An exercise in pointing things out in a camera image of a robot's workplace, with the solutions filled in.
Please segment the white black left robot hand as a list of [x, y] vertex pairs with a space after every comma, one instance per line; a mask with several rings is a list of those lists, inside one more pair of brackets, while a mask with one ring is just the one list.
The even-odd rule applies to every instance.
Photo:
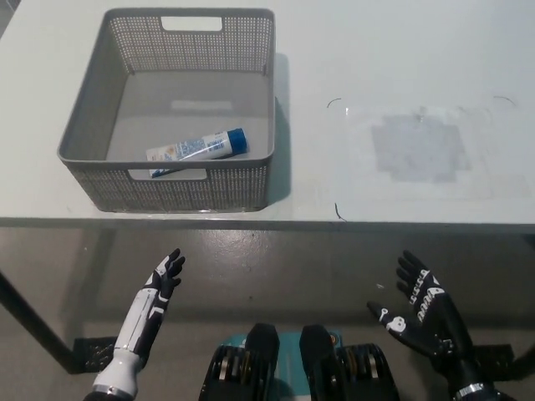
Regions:
[[86, 400], [134, 400], [138, 375], [148, 362], [150, 350], [163, 323], [170, 299], [181, 283], [185, 262], [176, 248], [158, 264], [136, 293], [120, 329], [110, 363], [93, 382]]

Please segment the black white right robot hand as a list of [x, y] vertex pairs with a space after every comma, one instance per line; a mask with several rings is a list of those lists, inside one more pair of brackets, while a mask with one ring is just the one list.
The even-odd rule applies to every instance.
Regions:
[[409, 251], [398, 258], [397, 288], [414, 312], [404, 317], [377, 302], [367, 308], [387, 332], [406, 347], [429, 358], [451, 393], [484, 381], [471, 336], [451, 295], [431, 269]]

